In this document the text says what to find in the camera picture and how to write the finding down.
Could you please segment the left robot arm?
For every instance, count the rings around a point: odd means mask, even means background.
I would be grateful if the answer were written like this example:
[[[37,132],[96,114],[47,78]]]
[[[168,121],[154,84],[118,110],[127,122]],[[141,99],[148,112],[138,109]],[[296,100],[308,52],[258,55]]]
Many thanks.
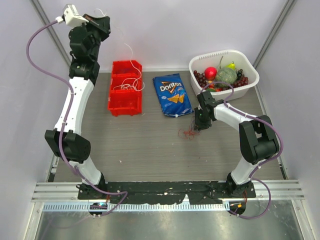
[[[44,137],[54,155],[81,177],[78,196],[100,200],[106,195],[107,183],[90,157],[91,143],[82,136],[82,120],[99,75],[100,46],[111,33],[110,17],[84,14],[79,20],[68,34],[71,65],[67,97],[54,129],[47,130]]]

